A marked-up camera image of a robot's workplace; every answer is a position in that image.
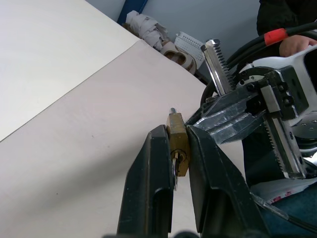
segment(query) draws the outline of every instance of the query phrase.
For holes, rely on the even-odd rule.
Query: black cable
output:
[[[288,36],[294,36],[294,35],[299,35],[306,31],[312,31],[316,29],[317,29],[317,22],[312,22],[312,23],[301,25],[301,26],[287,28],[286,33]]]
[[[250,193],[251,196],[253,197],[254,199],[254,202],[256,204],[258,204],[260,207],[262,207],[263,209],[265,210],[268,210],[270,212],[272,212],[273,214],[277,215],[278,217],[300,227],[300,228],[303,228],[307,231],[310,231],[312,233],[315,233],[317,234],[317,227],[312,225],[312,224],[309,224],[307,222],[304,222],[296,217],[293,217],[289,214],[287,214],[286,212],[280,210],[279,208],[271,205],[271,204],[268,204],[266,201],[264,201],[262,198],[256,196],[255,194],[253,193]]]
[[[309,37],[315,41],[317,41],[317,32],[315,31],[306,31],[300,34],[301,36]]]
[[[253,46],[255,46],[255,45],[257,45],[258,43],[261,43],[261,42],[264,42],[264,35],[256,37],[255,39],[249,41],[244,46],[239,48],[235,53],[233,53],[232,56],[229,57],[229,59],[227,60],[227,63],[232,62],[235,58],[240,56],[244,51],[248,50],[249,48],[251,48],[251,47],[253,47]]]
[[[304,221],[302,221],[302,220],[300,220],[300,219],[298,219],[296,217],[293,217],[291,215],[288,215],[288,216],[289,216],[288,221],[290,223],[292,223],[292,224],[294,224],[294,225],[296,225],[298,227],[301,227],[301,228],[303,228],[303,229],[305,229],[307,231],[310,231],[312,233],[317,234],[317,227],[316,226],[314,226],[312,224],[309,224],[307,222],[304,222]]]
[[[252,46],[251,48],[245,50],[241,55],[236,57],[232,62],[228,63],[229,69],[232,69],[234,66],[236,66],[238,63],[245,61],[247,58],[255,55],[256,53],[260,52],[266,47],[265,42],[258,43],[255,46]]]
[[[304,32],[315,30],[315,29],[317,29],[317,22],[308,23],[301,26],[297,26],[297,27],[287,28],[286,33],[288,36],[294,36],[294,35],[300,35],[300,34],[303,34]],[[267,45],[265,44],[265,41],[264,41],[264,35],[251,40],[250,42],[245,44],[243,47],[238,49],[227,60],[229,68],[233,68],[235,65],[240,63],[243,59],[247,59],[250,55],[255,54],[255,51],[252,51],[252,49],[256,49],[257,51],[260,51],[264,49],[265,47],[267,47]]]
[[[206,79],[206,77],[200,73],[198,70],[195,72],[194,76],[201,81],[204,85],[208,85],[209,80]]]
[[[207,84],[206,88],[204,89],[204,92],[202,94],[202,98],[200,100],[200,106],[206,102],[207,98],[212,97],[212,95],[215,91],[216,91],[216,88],[214,86],[214,83],[213,83],[213,81],[210,81]]]

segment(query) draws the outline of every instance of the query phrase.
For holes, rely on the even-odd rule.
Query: black sleeve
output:
[[[259,35],[278,28],[298,25],[297,15],[285,0],[260,0],[257,30]]]

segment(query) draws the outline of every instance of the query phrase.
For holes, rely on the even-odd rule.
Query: white cloth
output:
[[[284,197],[304,191],[308,186],[317,182],[312,179],[279,179],[269,182],[261,182],[251,187],[251,192],[261,197],[268,203],[277,202]]]
[[[140,38],[158,51],[163,48],[162,41],[168,39],[167,30],[164,26],[160,25],[155,19],[136,11],[127,14],[126,23],[130,25],[135,33],[139,34]]]

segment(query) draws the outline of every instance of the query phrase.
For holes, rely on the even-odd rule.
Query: person's hand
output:
[[[282,41],[279,54],[282,57],[292,56],[305,50],[308,46],[317,45],[317,41],[305,36],[291,36]]]

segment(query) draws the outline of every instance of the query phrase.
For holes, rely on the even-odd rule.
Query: black clamp jaw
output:
[[[197,232],[205,238],[268,237],[240,171],[207,132],[187,126],[187,134]],[[171,161],[166,127],[160,125],[148,134],[127,174],[117,237],[168,237],[174,189]],[[191,233],[179,236],[197,237]]]

